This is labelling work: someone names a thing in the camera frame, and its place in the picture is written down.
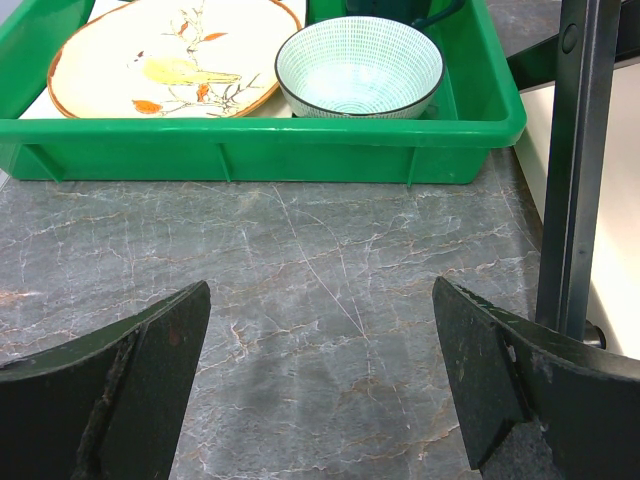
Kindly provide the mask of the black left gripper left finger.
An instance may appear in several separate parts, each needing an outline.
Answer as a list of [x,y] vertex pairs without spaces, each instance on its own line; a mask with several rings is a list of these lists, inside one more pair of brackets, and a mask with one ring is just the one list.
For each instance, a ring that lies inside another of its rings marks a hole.
[[199,281],[3,364],[2,478],[168,478],[210,308]]

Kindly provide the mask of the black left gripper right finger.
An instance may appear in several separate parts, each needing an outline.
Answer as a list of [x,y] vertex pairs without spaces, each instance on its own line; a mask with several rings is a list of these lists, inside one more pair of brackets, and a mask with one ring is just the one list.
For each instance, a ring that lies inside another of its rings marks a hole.
[[636,479],[639,362],[438,277],[437,332],[469,465],[485,479]]

